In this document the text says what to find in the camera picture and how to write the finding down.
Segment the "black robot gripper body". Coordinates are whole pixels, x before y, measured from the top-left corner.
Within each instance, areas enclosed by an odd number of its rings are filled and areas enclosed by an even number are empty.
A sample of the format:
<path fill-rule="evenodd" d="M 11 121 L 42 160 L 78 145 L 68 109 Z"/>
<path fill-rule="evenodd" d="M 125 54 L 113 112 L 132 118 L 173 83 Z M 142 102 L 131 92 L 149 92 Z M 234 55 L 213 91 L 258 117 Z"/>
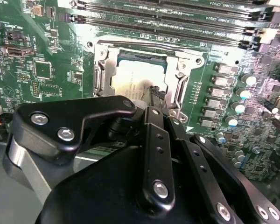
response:
<path fill-rule="evenodd" d="M 119 150 L 60 182 L 49 194 L 38 224 L 212 224 L 189 165 L 172 162 L 175 205 L 153 217 L 139 207 L 142 179 L 138 147 Z"/>

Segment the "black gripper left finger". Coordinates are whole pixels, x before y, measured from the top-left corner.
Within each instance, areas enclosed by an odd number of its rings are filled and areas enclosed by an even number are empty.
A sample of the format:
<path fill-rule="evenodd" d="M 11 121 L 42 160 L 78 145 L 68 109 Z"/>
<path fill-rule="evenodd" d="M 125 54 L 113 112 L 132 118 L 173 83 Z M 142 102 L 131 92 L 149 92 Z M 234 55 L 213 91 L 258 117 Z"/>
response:
<path fill-rule="evenodd" d="M 140 153 L 136 196 L 147 211 L 169 211 L 175 203 L 166 103 L 156 87 L 135 105 L 124 96 L 20 105 L 13 114 L 3 167 L 44 202 L 72 176 L 77 154 L 126 141 Z"/>

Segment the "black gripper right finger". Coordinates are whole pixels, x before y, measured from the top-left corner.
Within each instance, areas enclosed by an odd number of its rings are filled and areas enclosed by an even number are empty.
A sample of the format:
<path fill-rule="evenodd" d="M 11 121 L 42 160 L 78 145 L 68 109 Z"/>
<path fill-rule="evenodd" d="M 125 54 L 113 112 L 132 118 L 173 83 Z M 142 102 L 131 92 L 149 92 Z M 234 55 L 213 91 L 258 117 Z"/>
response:
<path fill-rule="evenodd" d="M 217 147 L 200 134 L 188 136 L 182 124 L 171 116 L 158 91 L 159 105 L 166 117 L 172 142 L 182 153 L 199 191 L 202 221 L 205 224 L 280 224 L 280 211 Z"/>

